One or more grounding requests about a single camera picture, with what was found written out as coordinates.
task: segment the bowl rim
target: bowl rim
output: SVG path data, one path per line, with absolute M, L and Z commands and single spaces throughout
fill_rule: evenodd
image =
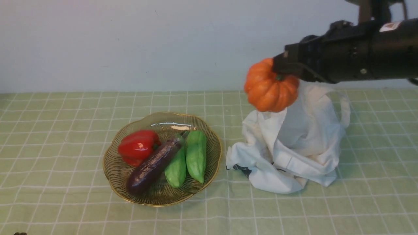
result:
M 219 154 L 219 160 L 218 160 L 218 163 L 217 163 L 217 166 L 216 166 L 216 171 L 215 171 L 215 174 L 213 175 L 213 177 L 206 183 L 206 184 L 204 184 L 196 193 L 194 193 L 194 194 L 191 194 L 191 195 L 189 195 L 189 196 L 187 196 L 187 197 L 185 197 L 185 198 L 183 198 L 182 200 L 179 200 L 179 201 L 176 201 L 176 202 L 172 202 L 172 203 L 169 203 L 169 204 L 161 204 L 161 205 L 154 205 L 154 204 L 149 204 L 149 203 L 144 203 L 144 202 L 136 202 L 136 201 L 133 201 L 133 200 L 130 200 L 130 199 L 127 199 L 126 197 L 124 197 L 124 196 L 122 196 L 115 188 L 114 188 L 114 186 L 113 186 L 113 184 L 111 183 L 111 181 L 110 181 L 110 179 L 109 179 L 109 177 L 107 176 L 107 174 L 106 174 L 106 171 L 105 171 L 105 156 L 107 155 L 107 153 L 109 152 L 109 150 L 110 150 L 110 148 L 112 147 L 112 145 L 113 145 L 113 143 L 115 142 L 115 139 L 116 139 L 116 136 L 123 130 L 123 129 L 125 129 L 127 126 L 129 126 L 129 125 L 131 125 L 131 124 L 133 124 L 133 123 L 137 123 L 137 122 L 140 122 L 140 121 L 142 121 L 145 117 L 148 117 L 148 116 L 150 116 L 150 115 L 154 115 L 154 114 L 174 114 L 174 115 L 177 115 L 177 116 L 189 116 L 189 117 L 193 117 L 193 118 L 197 118 L 197 119 L 199 119 L 199 120 L 201 120 L 207 127 L 208 127 L 208 129 L 209 129 L 209 131 L 211 131 L 215 136 L 216 136 L 216 138 L 218 139 L 218 142 L 219 142 L 219 145 L 220 145 L 220 148 L 221 148 L 221 151 L 220 151 L 220 154 Z M 112 140 L 112 142 L 111 142 L 111 144 L 109 145 L 109 147 L 107 148 L 107 150 L 105 151 L 105 153 L 104 153 L 104 155 L 103 155 L 103 160 L 102 160 L 102 168 L 103 168 L 103 173 L 104 173 L 104 176 L 106 176 L 106 179 L 107 179 L 107 181 L 109 182 L 109 185 L 110 185 L 110 188 L 112 189 L 112 191 L 116 194 L 116 195 L 118 195 L 119 197 L 121 197 L 122 199 L 124 199 L 125 201 L 127 201 L 127 202 L 132 202 L 132 203 L 135 203 L 135 204 L 140 204 L 140 205 L 145 205 L 145 206 L 150 206 L 150 207 L 167 207 L 167 206 L 172 206 L 172 205 L 176 205 L 176 204 L 179 204 L 179 203 L 182 203 L 182 202 L 184 202 L 184 201 L 186 201 L 187 199 L 189 199 L 189 198 L 191 198 L 192 196 L 194 196 L 194 195 L 196 195 L 196 194 L 198 194 L 199 192 L 201 192 L 203 189 L 205 189 L 210 183 L 212 183 L 212 181 L 216 178 L 216 175 L 218 174 L 218 171 L 219 171 L 219 166 L 220 166 L 220 163 L 221 163 L 221 159 L 222 159 L 222 153 L 223 153 L 223 148 L 222 148 L 222 142 L 221 142 L 221 139 L 219 138 L 219 136 L 213 131 L 213 129 L 203 120 L 203 119 L 201 119 L 200 117 L 198 117 L 198 116 L 195 116 L 195 115 L 190 115 L 190 114 L 179 114 L 179 113 L 176 113 L 176 112 L 169 112 L 169 111 L 162 111 L 162 112 L 155 112 L 155 113 L 151 113 L 151 114 L 149 114 L 149 115 L 147 115 L 147 116 L 145 116 L 145 117 L 143 117 L 143 118 L 141 118 L 140 120 L 137 120 L 137 121 L 134 121 L 134 122 L 131 122 L 131 123 L 128 123 L 128 124 L 126 124 L 124 127 L 122 127 L 117 133 L 116 133 L 116 135 L 115 135 L 115 137 L 113 138 L 113 140 Z

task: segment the green checkered tablecloth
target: green checkered tablecloth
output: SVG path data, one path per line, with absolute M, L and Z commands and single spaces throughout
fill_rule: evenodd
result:
M 417 234 L 418 89 L 343 92 L 353 112 L 331 186 L 276 195 L 223 160 L 205 190 L 162 208 L 112 192 L 102 156 L 116 132 L 173 111 L 202 117 L 231 146 L 253 110 L 242 91 L 0 95 L 0 234 Z

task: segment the bag handle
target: bag handle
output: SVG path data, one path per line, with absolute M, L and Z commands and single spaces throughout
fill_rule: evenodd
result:
M 347 128 L 350 125 L 350 102 L 348 100 L 348 97 L 343 94 L 340 91 L 335 90 L 332 87 L 326 87 L 326 86 L 310 86 L 310 91 L 312 94 L 309 95 L 310 102 L 318 101 L 321 99 L 324 95 L 327 95 L 331 92 L 336 92 L 340 98 L 340 104 L 341 104 L 341 120 L 340 123 L 344 128 Z

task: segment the white label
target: white label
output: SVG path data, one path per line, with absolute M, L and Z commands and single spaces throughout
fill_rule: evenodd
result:
M 402 23 L 402 21 L 386 23 L 380 28 L 379 32 L 386 32 L 386 31 L 395 30 L 399 27 L 400 23 Z

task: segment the white cloth bag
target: white cloth bag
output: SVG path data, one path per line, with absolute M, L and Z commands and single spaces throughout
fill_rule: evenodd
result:
M 289 194 L 308 180 L 329 186 L 336 179 L 339 143 L 350 122 L 348 98 L 330 88 L 301 83 L 298 99 L 282 112 L 251 112 L 242 122 L 245 142 L 228 148 L 227 169 L 250 172 L 258 189 Z M 327 94 L 340 97 L 338 120 Z

